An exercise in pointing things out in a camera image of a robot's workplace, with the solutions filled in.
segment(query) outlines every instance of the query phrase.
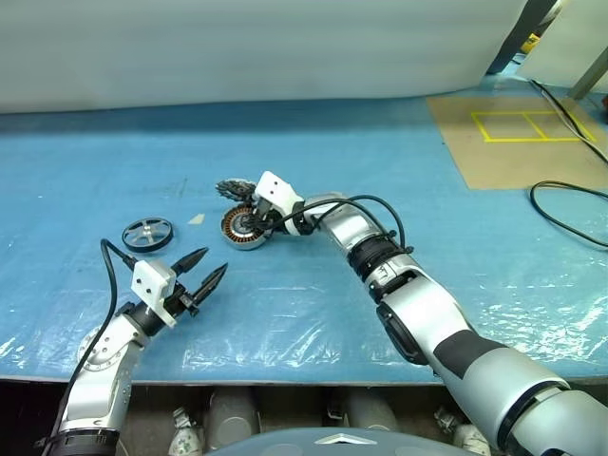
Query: brushless motor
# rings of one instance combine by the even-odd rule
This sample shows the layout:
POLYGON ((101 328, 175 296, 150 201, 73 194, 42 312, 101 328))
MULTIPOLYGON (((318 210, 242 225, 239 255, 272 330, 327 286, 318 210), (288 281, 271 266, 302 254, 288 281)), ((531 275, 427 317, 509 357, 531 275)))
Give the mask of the brushless motor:
POLYGON ((240 205, 229 210, 221 220, 221 233, 233 247, 254 250, 267 239, 253 224, 254 208, 240 205))

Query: silver cylinder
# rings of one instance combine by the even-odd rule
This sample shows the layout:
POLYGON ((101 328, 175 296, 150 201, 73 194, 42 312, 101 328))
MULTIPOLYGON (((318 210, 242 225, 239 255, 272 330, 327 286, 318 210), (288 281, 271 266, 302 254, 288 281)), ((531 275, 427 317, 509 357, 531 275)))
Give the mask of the silver cylinder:
POLYGON ((373 389, 349 388, 344 406, 351 428, 399 430, 389 404, 373 389))
POLYGON ((205 420, 205 450, 213 451, 259 433, 259 417, 251 389, 217 388, 205 420))
POLYGON ((427 357, 456 403, 493 447, 500 446, 498 435, 504 417, 527 391, 538 385, 569 388, 551 370, 509 348, 480 356, 466 370, 464 378, 446 369, 432 353, 427 357))

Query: gear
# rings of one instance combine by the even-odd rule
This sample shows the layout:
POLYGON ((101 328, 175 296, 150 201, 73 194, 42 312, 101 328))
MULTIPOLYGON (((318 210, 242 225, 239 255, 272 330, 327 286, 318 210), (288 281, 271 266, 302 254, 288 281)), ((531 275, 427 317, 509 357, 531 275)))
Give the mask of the gear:
POLYGON ((238 202, 251 202, 256 191, 256 183, 245 179, 226 179, 216 184, 223 197, 238 202))

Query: black cable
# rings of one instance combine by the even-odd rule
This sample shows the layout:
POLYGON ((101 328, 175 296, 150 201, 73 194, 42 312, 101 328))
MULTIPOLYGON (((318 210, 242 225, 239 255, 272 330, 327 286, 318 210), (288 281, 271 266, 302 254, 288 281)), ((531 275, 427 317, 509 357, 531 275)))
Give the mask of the black cable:
MULTIPOLYGON (((399 230, 399 245, 403 249, 406 248, 406 232, 403 228, 403 222, 401 221, 401 218, 399 217, 397 212, 392 208, 392 206, 390 204, 388 204, 384 199, 375 197, 374 195, 356 195, 354 197, 349 198, 349 200, 350 201, 357 201, 357 200, 376 201, 376 202, 379 202, 380 204, 382 204, 385 208, 387 208, 387 210, 390 212, 390 214, 394 218, 395 223, 397 224, 397 229, 399 230)), ((319 217, 316 220, 316 222, 314 223, 313 231, 319 227, 319 225, 321 224, 321 221, 323 221, 323 219, 326 216, 328 216, 330 213, 337 210, 339 207, 343 206, 344 204, 345 204, 344 202, 340 202, 340 203, 336 204, 334 207, 332 207, 331 209, 329 209, 327 212, 323 213, 321 215, 321 217, 319 217)))
POLYGON ((557 98, 555 98, 555 96, 549 91, 549 89, 547 87, 545 87, 544 85, 542 85, 538 81, 535 81, 534 79, 530 79, 529 83, 533 87, 535 87, 535 88, 539 89, 540 91, 546 93, 547 96, 553 101, 553 103, 555 103, 555 105, 560 109, 560 111, 563 113, 563 115, 566 117, 566 119, 568 119, 568 121, 570 121, 570 124, 572 124, 572 126, 574 127, 574 129, 577 130, 577 133, 579 133, 584 139, 589 140, 589 138, 587 138, 582 133, 582 131, 579 128, 579 124, 570 115, 570 113, 568 112, 568 110, 565 107, 563 107, 563 104, 561 104, 561 102, 557 98))
POLYGON ((380 221, 378 221, 378 219, 370 212, 370 210, 367 207, 359 204, 358 202, 354 202, 354 201, 351 201, 350 199, 344 199, 344 198, 329 198, 329 199, 323 199, 322 201, 312 202, 311 204, 301 207, 297 211, 293 211, 291 214, 288 214, 287 216, 275 221, 270 226, 268 226, 266 228, 262 228, 262 229, 263 230, 274 230, 276 228, 279 228, 287 220, 300 216, 300 215, 304 214, 306 211, 314 209, 315 207, 324 206, 324 205, 330 204, 332 202, 341 202, 343 204, 348 204, 350 206, 356 207, 357 209, 359 209, 361 212, 363 212, 366 216, 368 216, 370 218, 370 220, 378 227, 378 229, 382 232, 383 235, 386 235, 386 236, 390 235, 389 232, 387 231, 387 229, 384 227, 384 225, 382 223, 380 223, 380 221))
POLYGON ((599 245, 601 247, 607 247, 608 248, 608 242, 604 242, 602 240, 599 240, 599 239, 596 239, 594 237, 591 237, 591 236, 587 235, 586 233, 583 233, 582 231, 577 230, 576 228, 573 228, 572 226, 564 223, 563 221, 557 220, 556 218, 554 218, 554 217, 550 216, 549 214, 547 214, 539 206, 538 202, 536 201, 536 190, 538 188, 541 188, 541 187, 566 188, 566 189, 576 190, 576 191, 583 192, 583 193, 589 193, 591 195, 596 195, 596 196, 601 197, 601 198, 606 198, 607 200, 608 200, 608 194, 599 192, 597 190, 592 190, 591 188, 580 187, 578 185, 574 185, 574 184, 568 183, 568 182, 562 182, 562 181, 559 181, 559 180, 542 180, 542 181, 536 183, 530 189, 530 202, 532 203, 532 207, 534 207, 534 209, 536 209, 536 211, 539 214, 541 214, 547 220, 555 223, 559 227, 563 228, 564 230, 569 231, 570 233, 574 233, 575 235, 580 236, 583 239, 587 239, 589 242, 593 242, 594 244, 599 245))
POLYGON ((83 356, 81 357, 80 361, 76 365, 76 369, 74 369, 74 372, 72 373, 71 377, 69 378, 69 381, 67 382, 66 391, 64 392, 64 395, 62 396, 61 401, 59 402, 59 411, 57 412, 57 417, 55 418, 55 423, 53 424, 53 428, 50 433, 50 436, 46 441, 45 450, 42 453, 43 456, 47 456, 55 438, 57 437, 57 431, 59 430, 59 426, 61 425, 61 420, 63 419, 64 413, 66 411, 67 400, 69 399, 69 394, 71 393, 74 383, 76 383, 78 374, 83 369, 83 366, 85 365, 86 360, 91 355, 93 348, 95 347, 97 342, 99 342, 99 339, 104 334, 104 331, 107 329, 107 326, 109 325, 110 320, 112 319, 112 317, 114 316, 114 313, 116 312, 116 301, 118 299, 118 287, 116 285, 116 273, 114 272, 114 266, 112 266, 112 259, 110 258, 110 254, 107 251, 107 249, 109 248, 110 250, 112 250, 112 252, 116 253, 123 261, 125 261, 126 258, 131 258, 130 256, 124 254, 118 247, 116 247, 114 244, 112 244, 107 239, 101 240, 100 247, 102 249, 102 257, 104 258, 104 264, 105 264, 105 268, 107 270, 107 277, 110 281, 110 305, 107 310, 107 315, 105 316, 104 323, 102 323, 102 326, 95 334, 95 337, 93 337, 93 340, 91 340, 91 343, 86 348, 85 353, 83 353, 83 356))

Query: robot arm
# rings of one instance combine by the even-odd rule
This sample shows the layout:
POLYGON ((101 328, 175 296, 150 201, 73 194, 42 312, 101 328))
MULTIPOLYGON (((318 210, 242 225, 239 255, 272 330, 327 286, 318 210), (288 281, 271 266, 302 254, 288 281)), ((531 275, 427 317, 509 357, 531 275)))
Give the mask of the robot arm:
MULTIPOLYGON (((274 227, 311 203, 335 198, 304 200, 291 185, 265 172, 245 203, 254 219, 249 226, 261 232, 267 219, 276 220, 274 227)), ((305 210, 281 231, 309 234, 336 204, 305 210)), ((478 335, 451 294, 365 214, 343 204, 319 226, 365 283, 395 348, 409 362, 429 365, 441 376, 494 447, 513 455, 608 454, 607 408, 570 390, 562 378, 524 354, 478 335)), ((271 233, 266 230, 264 239, 271 233)))
MULTIPOLYGON (((173 328, 184 311, 196 315, 198 305, 212 293, 227 265, 206 277, 192 294, 176 280, 192 269, 207 249, 198 249, 171 268, 160 261, 137 261, 132 290, 142 300, 126 303, 93 347, 69 393, 66 408, 47 446, 51 456, 114 456, 131 395, 131 373, 150 338, 165 326, 173 328)), ((83 340, 79 358, 99 329, 83 340)))

